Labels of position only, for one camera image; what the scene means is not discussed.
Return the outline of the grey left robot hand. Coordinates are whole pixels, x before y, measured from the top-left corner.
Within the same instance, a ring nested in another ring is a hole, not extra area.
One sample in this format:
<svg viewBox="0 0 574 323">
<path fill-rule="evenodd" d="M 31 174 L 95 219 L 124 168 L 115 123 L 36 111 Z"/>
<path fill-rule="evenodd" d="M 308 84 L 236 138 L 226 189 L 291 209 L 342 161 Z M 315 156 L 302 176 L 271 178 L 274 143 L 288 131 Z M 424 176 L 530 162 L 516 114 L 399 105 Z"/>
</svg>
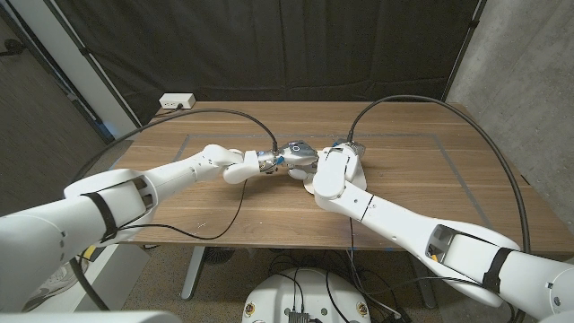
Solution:
<svg viewBox="0 0 574 323">
<path fill-rule="evenodd" d="M 274 164 L 285 166 L 288 175 L 297 180 L 305 180 L 314 173 L 317 161 L 317 151 L 304 141 L 287 143 L 274 155 Z"/>
</svg>

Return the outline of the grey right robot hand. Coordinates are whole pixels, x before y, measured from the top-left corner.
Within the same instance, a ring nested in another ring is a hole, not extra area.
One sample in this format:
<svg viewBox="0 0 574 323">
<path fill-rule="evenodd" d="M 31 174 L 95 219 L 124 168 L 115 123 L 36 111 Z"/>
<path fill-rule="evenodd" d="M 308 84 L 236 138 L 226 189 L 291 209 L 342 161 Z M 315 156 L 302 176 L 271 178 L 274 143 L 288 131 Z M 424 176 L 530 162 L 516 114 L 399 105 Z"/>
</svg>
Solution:
<svg viewBox="0 0 574 323">
<path fill-rule="evenodd" d="M 357 142 L 335 142 L 334 148 L 344 149 L 356 155 L 359 159 L 365 154 L 365 146 Z"/>
</svg>

